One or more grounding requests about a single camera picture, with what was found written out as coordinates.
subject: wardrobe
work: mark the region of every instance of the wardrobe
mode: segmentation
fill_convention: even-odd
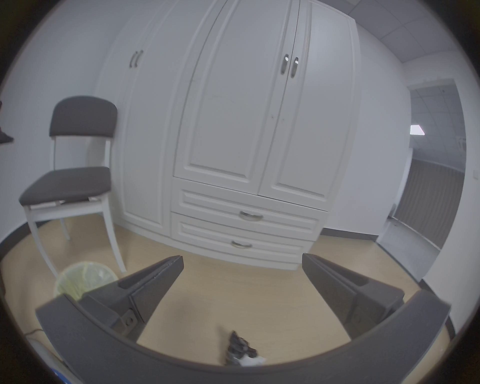
[[[96,95],[119,111],[115,220],[223,260],[295,269],[348,163],[360,103],[353,19],[314,0],[154,0]]]

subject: cable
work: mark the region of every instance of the cable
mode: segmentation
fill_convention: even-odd
[[[30,335],[33,335],[35,332],[38,332],[38,331],[42,331],[42,332],[45,332],[43,329],[41,328],[37,328],[37,329],[34,329],[33,331],[30,331],[30,332],[27,332],[24,334],[24,336],[30,336]]]

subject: gray seat cushion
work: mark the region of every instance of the gray seat cushion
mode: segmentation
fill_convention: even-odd
[[[35,181],[22,193],[19,202],[21,205],[35,205],[58,200],[80,201],[110,189],[110,169],[107,167],[58,169]]]

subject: white wall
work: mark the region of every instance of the white wall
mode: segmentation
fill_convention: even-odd
[[[25,222],[22,191],[49,170],[48,129],[65,97],[92,95],[108,49],[142,0],[66,0],[43,20],[3,82],[0,126],[0,241]],[[63,139],[60,168],[85,164],[85,139]]]
[[[393,204],[395,204],[395,208],[398,208],[400,204],[400,200],[402,200],[403,191],[405,189],[405,185],[407,184],[408,174],[410,173],[410,166],[412,165],[412,158],[413,158],[413,148],[409,148],[407,151],[407,160],[405,162],[405,168],[403,169],[402,180],[400,181],[400,186],[398,187],[398,192],[396,193],[395,200],[393,200]]]
[[[462,197],[450,234],[424,280],[452,304],[458,331],[480,298],[480,87],[474,71],[458,52],[443,52],[404,64],[408,86],[420,88],[453,79],[460,95],[467,134],[467,165]]]
[[[403,66],[357,25],[362,95],[350,161],[327,228],[379,235],[407,159],[411,110]]]

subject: chair frame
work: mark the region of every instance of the chair frame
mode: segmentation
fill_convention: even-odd
[[[52,142],[50,149],[50,170],[55,170],[55,148],[57,138],[56,136],[51,136],[51,139]],[[110,149],[112,139],[109,137],[106,137],[105,139],[106,141],[104,166],[110,168]],[[113,254],[115,255],[115,259],[117,260],[120,271],[122,271],[123,273],[127,272],[125,264],[123,263],[122,256],[120,254],[119,246],[117,244],[117,238],[115,237],[112,215],[110,211],[110,203],[108,199],[109,193],[110,191],[100,196],[92,196],[89,197],[88,201],[78,203],[62,204],[61,201],[56,201],[55,205],[49,205],[46,207],[32,208],[31,205],[24,206],[27,223],[30,231],[32,232],[35,244],[55,277],[58,275],[57,269],[55,268],[55,266],[49,259],[47,252],[43,248],[42,242],[40,241],[40,237],[38,235],[38,227],[36,226],[36,222],[60,219],[63,234],[65,235],[67,240],[70,240],[70,235],[63,219],[65,217],[82,216],[92,213],[103,213],[103,219],[105,221],[105,226],[107,227],[108,239],[110,240],[110,245],[112,247]]]

